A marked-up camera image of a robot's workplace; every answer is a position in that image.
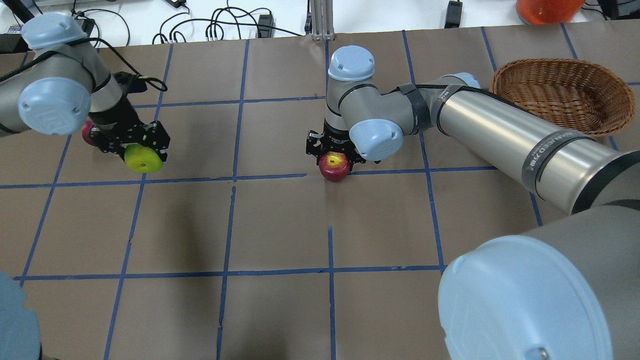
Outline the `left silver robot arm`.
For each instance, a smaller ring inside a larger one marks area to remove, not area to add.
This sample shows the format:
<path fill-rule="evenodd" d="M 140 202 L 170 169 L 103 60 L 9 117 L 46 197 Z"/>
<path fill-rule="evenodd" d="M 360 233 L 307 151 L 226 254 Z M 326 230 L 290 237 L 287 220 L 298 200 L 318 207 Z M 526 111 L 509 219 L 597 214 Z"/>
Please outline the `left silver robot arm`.
<path fill-rule="evenodd" d="M 22 37 L 34 59 L 1 77 L 1 136 L 34 130 L 67 136 L 81 132 L 103 153 L 118 155 L 138 173 L 167 161 L 170 136 L 160 121 L 140 120 L 128 95 L 167 85 L 129 71 L 111 71 L 89 37 L 71 18 L 47 13 L 28 20 Z"/>

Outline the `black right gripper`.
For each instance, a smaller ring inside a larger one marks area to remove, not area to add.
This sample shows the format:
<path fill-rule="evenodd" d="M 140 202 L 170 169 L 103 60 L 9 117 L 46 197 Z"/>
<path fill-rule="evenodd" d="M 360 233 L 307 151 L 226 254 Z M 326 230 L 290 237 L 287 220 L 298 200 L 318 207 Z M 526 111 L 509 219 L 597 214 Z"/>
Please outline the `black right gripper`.
<path fill-rule="evenodd" d="M 309 131 L 306 137 L 306 154 L 315 158 L 316 166 L 320 166 L 320 159 L 327 152 L 349 153 L 349 168 L 367 162 L 355 148 L 348 130 L 324 127 L 322 133 Z"/>

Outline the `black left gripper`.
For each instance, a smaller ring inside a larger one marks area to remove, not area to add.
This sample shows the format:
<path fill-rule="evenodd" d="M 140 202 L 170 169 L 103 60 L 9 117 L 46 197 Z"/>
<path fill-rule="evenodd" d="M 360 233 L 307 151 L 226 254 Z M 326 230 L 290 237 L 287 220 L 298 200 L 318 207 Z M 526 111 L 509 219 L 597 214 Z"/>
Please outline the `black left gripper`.
<path fill-rule="evenodd" d="M 139 144 L 153 150 L 163 163 L 167 161 L 169 133 L 158 120 L 142 123 L 128 98 L 120 98 L 106 110 L 90 112 L 90 120 L 93 125 L 89 130 L 89 143 L 101 152 L 124 158 L 124 144 Z"/>

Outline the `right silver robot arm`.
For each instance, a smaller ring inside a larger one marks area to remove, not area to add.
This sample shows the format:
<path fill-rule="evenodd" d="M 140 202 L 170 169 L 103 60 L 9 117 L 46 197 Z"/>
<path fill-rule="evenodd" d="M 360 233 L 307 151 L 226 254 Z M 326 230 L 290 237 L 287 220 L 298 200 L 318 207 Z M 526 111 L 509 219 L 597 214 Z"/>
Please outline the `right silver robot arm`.
<path fill-rule="evenodd" d="M 434 127 L 563 211 L 505 235 L 443 272 L 439 323 L 452 360 L 639 358 L 639 153 L 618 152 L 480 88 L 462 72 L 382 95 L 374 56 L 348 45 L 327 67 L 316 158 L 382 161 Z"/>

